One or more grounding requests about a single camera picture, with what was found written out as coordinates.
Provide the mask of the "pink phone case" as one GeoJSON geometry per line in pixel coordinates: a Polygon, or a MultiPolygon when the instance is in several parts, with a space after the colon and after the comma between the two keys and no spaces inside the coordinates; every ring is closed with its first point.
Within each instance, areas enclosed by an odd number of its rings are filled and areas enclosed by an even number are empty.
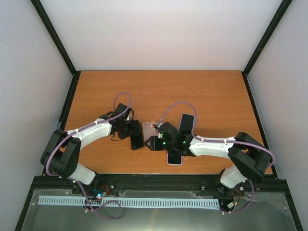
{"type": "Polygon", "coordinates": [[[143,136],[145,142],[147,142],[150,137],[157,136],[157,131],[154,127],[155,125],[156,122],[154,121],[143,123],[142,128],[143,128],[143,136]]]}

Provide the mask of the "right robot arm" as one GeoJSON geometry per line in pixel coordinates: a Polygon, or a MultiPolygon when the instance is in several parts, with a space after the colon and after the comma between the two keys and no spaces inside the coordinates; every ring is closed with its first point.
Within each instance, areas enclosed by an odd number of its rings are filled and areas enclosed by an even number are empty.
{"type": "Polygon", "coordinates": [[[145,146],[151,151],[167,151],[174,156],[214,156],[232,161],[230,168],[222,170],[218,185],[232,189],[250,180],[261,182],[266,169],[276,158],[274,154],[247,133],[235,137],[206,138],[177,130],[172,124],[146,122],[143,124],[145,146]]]}

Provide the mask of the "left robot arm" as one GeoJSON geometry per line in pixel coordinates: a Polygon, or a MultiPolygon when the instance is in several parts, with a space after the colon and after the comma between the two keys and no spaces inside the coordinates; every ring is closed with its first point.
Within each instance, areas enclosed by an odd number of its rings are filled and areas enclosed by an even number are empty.
{"type": "Polygon", "coordinates": [[[94,122],[74,130],[57,129],[53,132],[40,162],[46,173],[63,179],[79,181],[88,193],[96,193],[100,181],[96,173],[79,163],[82,148],[104,137],[118,135],[119,140],[130,138],[131,149],[144,146],[141,123],[134,120],[134,111],[120,103],[114,111],[108,112],[94,122]]]}

